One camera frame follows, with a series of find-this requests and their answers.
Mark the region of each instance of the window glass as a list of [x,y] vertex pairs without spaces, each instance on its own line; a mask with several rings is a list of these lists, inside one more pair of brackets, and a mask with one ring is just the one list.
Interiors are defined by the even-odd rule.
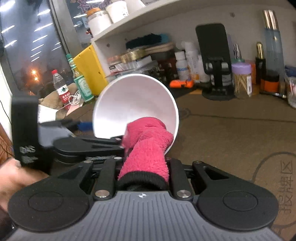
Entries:
[[86,17],[86,12],[94,7],[99,7],[101,10],[111,3],[111,0],[101,1],[98,0],[66,0],[67,6],[73,21],[73,26],[75,26],[76,32],[78,34],[79,41],[83,48],[90,45],[91,35],[87,34],[88,21]]
[[3,45],[19,90],[44,98],[54,91],[54,69],[67,84],[73,82],[46,0],[2,0],[0,21]]

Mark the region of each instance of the white shelf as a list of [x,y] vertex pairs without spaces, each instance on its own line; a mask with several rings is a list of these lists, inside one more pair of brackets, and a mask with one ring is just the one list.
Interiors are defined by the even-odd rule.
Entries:
[[100,34],[95,35],[93,41],[129,32],[146,24],[175,16],[179,13],[231,4],[263,4],[294,9],[287,0],[159,0],[130,14],[117,23],[112,24]]

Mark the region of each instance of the white cable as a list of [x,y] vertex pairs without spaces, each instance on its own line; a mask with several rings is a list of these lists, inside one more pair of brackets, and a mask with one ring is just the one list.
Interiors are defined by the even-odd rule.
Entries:
[[79,93],[79,91],[76,91],[75,95],[70,95],[69,96],[69,103],[71,105],[78,105],[81,99],[81,94]]

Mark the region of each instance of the green glass bottle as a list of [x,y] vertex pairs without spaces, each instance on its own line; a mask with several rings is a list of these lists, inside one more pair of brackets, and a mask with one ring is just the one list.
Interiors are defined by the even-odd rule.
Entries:
[[91,100],[94,98],[93,94],[91,93],[91,90],[89,88],[89,85],[87,84],[84,75],[79,71],[76,64],[74,63],[74,60],[71,56],[71,54],[67,54],[66,58],[69,62],[70,68],[73,73],[73,79],[75,84],[77,85],[77,88],[81,94],[81,97],[84,99],[85,103],[92,102]]

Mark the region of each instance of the yellow box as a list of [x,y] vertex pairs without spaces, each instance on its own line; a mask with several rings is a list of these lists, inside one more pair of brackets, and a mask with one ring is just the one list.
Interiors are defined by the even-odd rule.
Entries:
[[93,46],[90,45],[78,54],[74,58],[74,63],[83,73],[93,95],[99,95],[108,82]]

